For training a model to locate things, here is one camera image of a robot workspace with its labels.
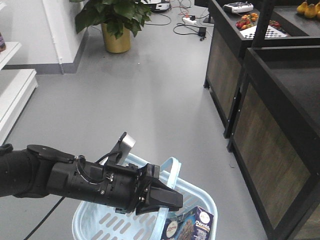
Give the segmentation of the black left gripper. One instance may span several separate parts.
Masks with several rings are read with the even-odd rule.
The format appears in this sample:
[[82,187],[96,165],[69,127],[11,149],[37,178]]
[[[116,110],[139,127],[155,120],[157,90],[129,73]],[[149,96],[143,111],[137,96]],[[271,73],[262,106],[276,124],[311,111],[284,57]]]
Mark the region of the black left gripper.
[[107,160],[100,165],[81,156],[72,163],[56,163],[46,189],[61,197],[114,207],[121,214],[182,208],[183,195],[162,183],[159,174],[159,166],[150,163],[122,166]]

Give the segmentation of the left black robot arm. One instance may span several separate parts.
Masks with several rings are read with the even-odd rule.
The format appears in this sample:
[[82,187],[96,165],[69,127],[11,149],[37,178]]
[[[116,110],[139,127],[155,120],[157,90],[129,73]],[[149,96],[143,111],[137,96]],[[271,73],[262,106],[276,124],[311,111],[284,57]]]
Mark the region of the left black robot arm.
[[119,165],[123,153],[114,148],[97,162],[54,148],[30,144],[0,148],[0,194],[3,197],[43,198],[57,195],[114,207],[117,213],[156,212],[183,206],[183,195],[159,179],[160,167]]

